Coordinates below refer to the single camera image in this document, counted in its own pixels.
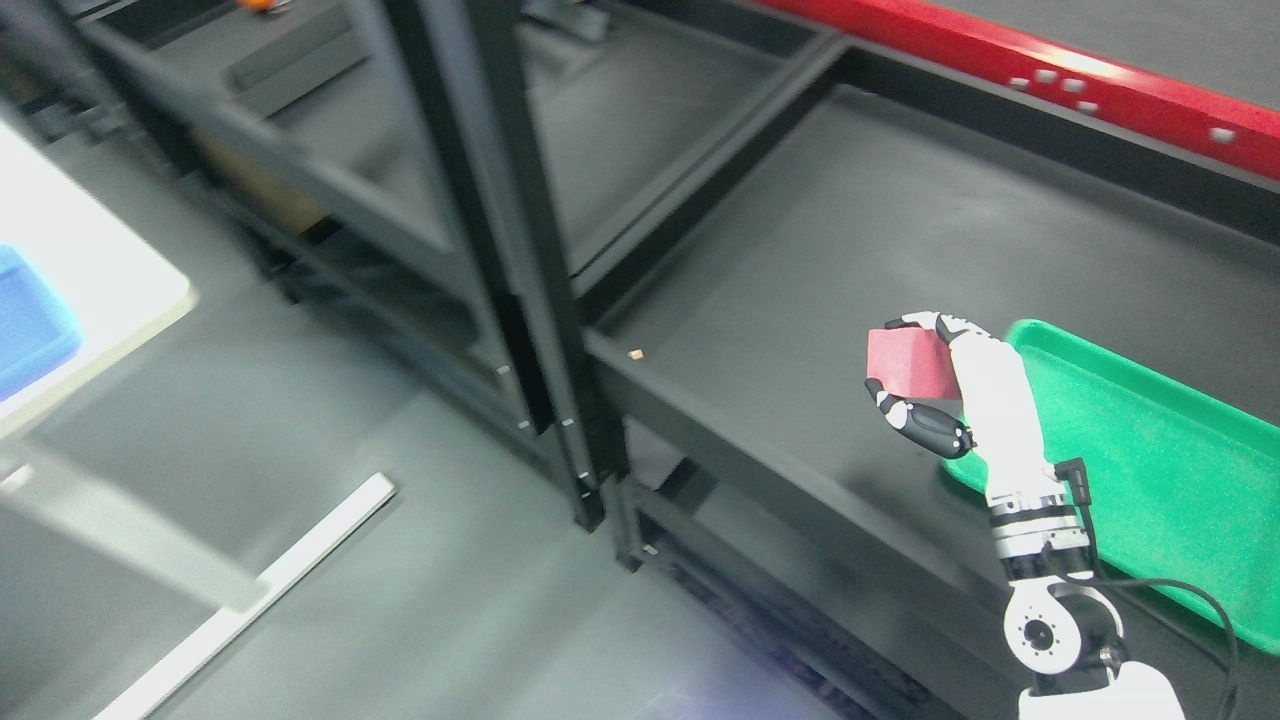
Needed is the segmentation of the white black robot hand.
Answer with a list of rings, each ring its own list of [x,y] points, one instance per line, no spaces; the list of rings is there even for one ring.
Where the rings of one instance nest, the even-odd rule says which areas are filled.
[[[978,324],[947,313],[909,313],[881,329],[904,327],[934,331],[947,345],[963,397],[906,398],[865,378],[864,386],[884,421],[941,457],[980,457],[992,507],[1062,495],[1044,456],[1039,415],[1018,351]]]

